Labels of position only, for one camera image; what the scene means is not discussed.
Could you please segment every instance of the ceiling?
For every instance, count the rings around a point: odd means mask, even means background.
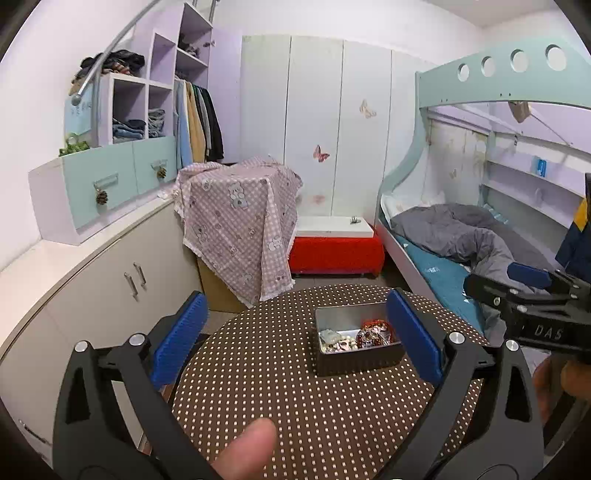
[[[558,8],[554,0],[425,0],[478,27],[491,27],[515,17]]]

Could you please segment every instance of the brown tablecloth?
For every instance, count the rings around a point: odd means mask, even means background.
[[[188,364],[173,413],[209,461],[255,418],[273,420],[279,444],[261,478],[373,478],[404,441],[433,393],[405,356],[395,367],[317,377],[311,343],[317,307],[384,301],[388,288],[335,285],[294,291],[247,310],[224,325]],[[446,332],[486,340],[440,305],[416,295]],[[470,386],[446,445],[457,448],[480,382]]]

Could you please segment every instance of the drawer handle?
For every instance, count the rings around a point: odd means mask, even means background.
[[[135,287],[134,279],[131,278],[131,275],[129,275],[127,272],[125,272],[123,274],[123,276],[126,278],[127,283],[131,287],[131,292],[132,292],[131,293],[131,296],[132,297],[137,297],[138,296],[138,289]]]
[[[166,164],[168,160],[156,160],[152,162],[152,169],[156,172],[156,178],[164,180],[166,178]]]
[[[142,285],[142,287],[145,287],[146,286],[146,277],[144,275],[144,270],[142,269],[142,266],[140,264],[137,264],[134,262],[134,267],[138,271],[139,277],[142,279],[142,283],[140,285]]]
[[[97,180],[93,182],[93,185],[96,190],[96,203],[99,205],[106,205],[109,201],[109,195],[105,191],[109,185],[113,185],[119,181],[119,174],[114,173],[113,175],[109,175],[104,179]]]
[[[18,422],[22,425],[22,428],[25,429],[26,432],[30,433],[31,435],[33,435],[37,440],[39,440],[41,443],[44,443],[45,445],[49,445],[51,446],[51,443],[49,443],[47,440],[45,440],[45,438],[37,435],[34,431],[32,431],[21,419],[18,419]]]

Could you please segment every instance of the cardboard box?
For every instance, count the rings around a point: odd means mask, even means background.
[[[223,280],[216,276],[203,260],[198,258],[197,265],[201,275],[203,293],[207,297],[207,305],[210,310],[230,313],[242,313],[246,310],[246,306],[236,298]]]

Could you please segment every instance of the finger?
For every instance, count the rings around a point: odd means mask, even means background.
[[[569,360],[562,369],[560,381],[569,395],[591,401],[591,365]]]
[[[277,444],[277,430],[270,419],[252,422],[214,461],[224,480],[248,480],[261,472]]]
[[[535,369],[534,377],[532,379],[535,389],[535,394],[538,399],[538,409],[540,410],[540,417],[542,424],[545,424],[550,418],[550,384],[552,379],[552,363],[550,357],[544,360]]]

